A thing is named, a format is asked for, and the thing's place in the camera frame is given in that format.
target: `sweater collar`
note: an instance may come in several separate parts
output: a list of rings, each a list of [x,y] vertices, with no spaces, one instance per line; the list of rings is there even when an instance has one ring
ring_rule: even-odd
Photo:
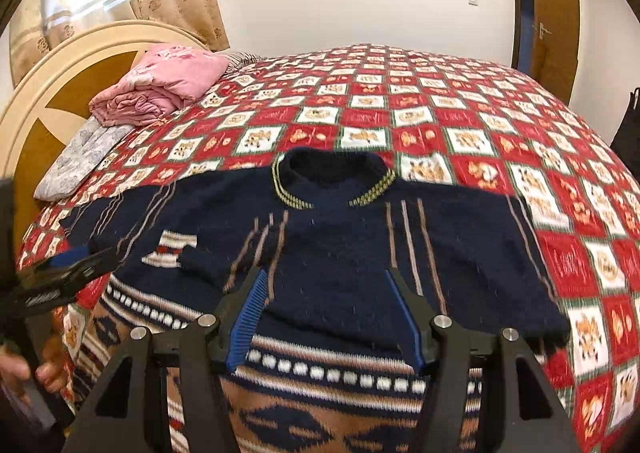
[[[370,204],[396,173],[376,154],[295,148],[271,166],[276,194],[295,209]]]

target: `bed frame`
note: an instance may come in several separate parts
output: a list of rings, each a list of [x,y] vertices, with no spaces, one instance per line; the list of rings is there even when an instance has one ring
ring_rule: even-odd
[[[183,30],[146,20],[87,30],[49,52],[15,89],[0,112],[0,176],[15,185],[14,249],[46,204],[33,192],[89,117],[88,103],[117,83],[153,43],[206,49]]]

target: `bed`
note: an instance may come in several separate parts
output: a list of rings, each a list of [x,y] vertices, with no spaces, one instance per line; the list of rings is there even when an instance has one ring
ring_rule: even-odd
[[[245,66],[195,106],[131,132],[73,197],[38,206],[33,189],[88,100],[153,42],[200,46],[178,29],[117,22],[63,43],[15,91],[0,167],[16,181],[20,267],[65,249],[60,220],[95,198],[268,166],[295,146],[370,150],[406,180],[526,198],[572,326],[568,346],[540,361],[583,451],[615,440],[638,390],[640,187],[584,120],[502,65],[351,45]],[[104,286],[92,283],[79,305],[91,309]]]

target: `patterned sweater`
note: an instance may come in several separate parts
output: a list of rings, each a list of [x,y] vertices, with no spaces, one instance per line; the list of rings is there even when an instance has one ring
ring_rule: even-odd
[[[271,168],[96,200],[62,225],[72,245],[116,245],[122,260],[76,358],[78,403],[134,325],[179,328],[213,310],[252,265],[268,272],[270,302],[247,362],[223,382],[248,449],[407,444],[425,383],[396,347],[390,265],[465,327],[513,326],[551,345],[569,331],[519,199],[396,181],[373,154],[292,150]],[[177,372],[170,378],[172,439],[183,451]],[[477,399],[481,383],[472,384]],[[463,449],[478,406],[468,404]]]

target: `metal bolt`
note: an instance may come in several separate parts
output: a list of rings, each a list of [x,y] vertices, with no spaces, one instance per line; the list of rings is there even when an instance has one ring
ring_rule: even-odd
[[[518,339],[518,331],[515,328],[505,328],[502,329],[502,337],[507,341],[515,341]]]
[[[133,339],[142,339],[146,336],[146,328],[144,327],[135,327],[131,334],[129,334]]]
[[[436,326],[440,328],[449,328],[453,323],[449,316],[445,316],[444,314],[438,314],[435,318],[433,318],[433,322]]]
[[[210,327],[216,322],[216,317],[213,314],[203,314],[198,318],[198,325],[201,327]]]

